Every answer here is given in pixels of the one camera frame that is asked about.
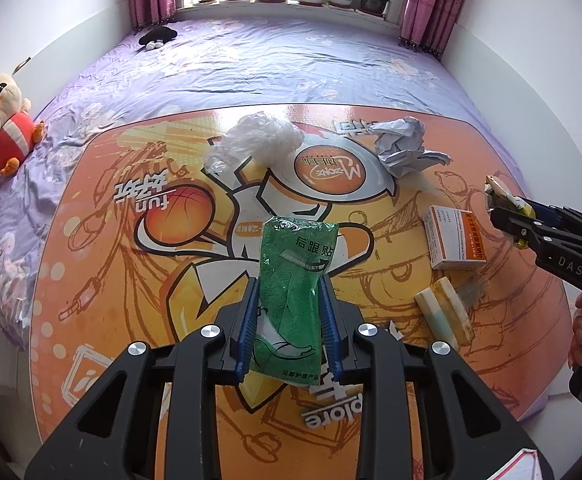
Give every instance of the metal screw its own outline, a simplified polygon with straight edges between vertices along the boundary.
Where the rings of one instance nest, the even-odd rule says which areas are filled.
[[[203,337],[211,339],[213,337],[219,336],[221,330],[220,327],[218,327],[217,325],[206,325],[202,327],[202,330],[200,330],[200,332],[202,333]]]
[[[446,355],[451,351],[451,347],[444,341],[436,341],[431,345],[431,350],[436,354]]]
[[[357,327],[357,331],[367,337],[377,334],[377,327],[373,323],[362,323]]]
[[[142,355],[146,352],[146,345],[141,341],[136,341],[129,345],[128,352],[131,355]]]

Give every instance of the purple bedsheet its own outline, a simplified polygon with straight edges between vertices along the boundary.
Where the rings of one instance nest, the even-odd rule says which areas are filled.
[[[21,348],[55,209],[86,143],[111,126],[234,105],[404,108],[473,124],[522,185],[458,83],[433,57],[399,47],[396,38],[300,20],[172,26],[179,35],[162,49],[138,50],[138,36],[129,36],[80,74],[40,114],[48,126],[42,143],[15,177],[0,179],[0,325]]]

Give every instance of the printed table mat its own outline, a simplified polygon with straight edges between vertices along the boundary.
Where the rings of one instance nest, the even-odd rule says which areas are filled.
[[[210,146],[245,114],[293,121],[305,143],[274,170],[252,160],[203,171]],[[391,178],[368,149],[366,127],[414,116],[424,145],[448,153],[434,166]],[[431,270],[421,215],[431,204],[475,212],[490,288],[471,311],[476,337],[460,353],[520,416],[565,361],[570,316],[562,283],[537,269],[488,220],[484,177],[519,186],[471,125],[403,110],[347,105],[265,105],[206,110],[129,124],[90,142],[53,219],[36,285],[31,383],[46,438],[103,369],[134,340],[174,343],[238,301],[259,271],[263,223],[272,215],[338,222],[328,272],[342,300],[364,318],[425,346],[432,335],[413,300],[443,275]],[[249,373],[218,388],[223,478],[354,478],[362,396],[326,366],[318,386],[299,388]],[[162,403],[157,478],[162,477]],[[410,396],[414,441],[419,429]],[[414,476],[422,478],[414,446]]]

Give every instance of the black plush toy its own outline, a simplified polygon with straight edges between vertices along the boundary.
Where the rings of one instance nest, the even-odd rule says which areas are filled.
[[[153,50],[154,48],[163,46],[167,41],[175,39],[177,36],[178,33],[172,28],[159,25],[143,35],[139,43],[145,46],[146,50]]]

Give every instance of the basketball graphic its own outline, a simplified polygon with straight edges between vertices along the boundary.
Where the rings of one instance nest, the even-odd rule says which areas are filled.
[[[155,243],[175,247],[206,231],[213,220],[215,202],[207,190],[193,184],[167,191],[166,209],[149,209],[144,221]]]
[[[364,165],[353,153],[337,146],[311,146],[295,157],[295,174],[315,191],[345,195],[360,189]]]

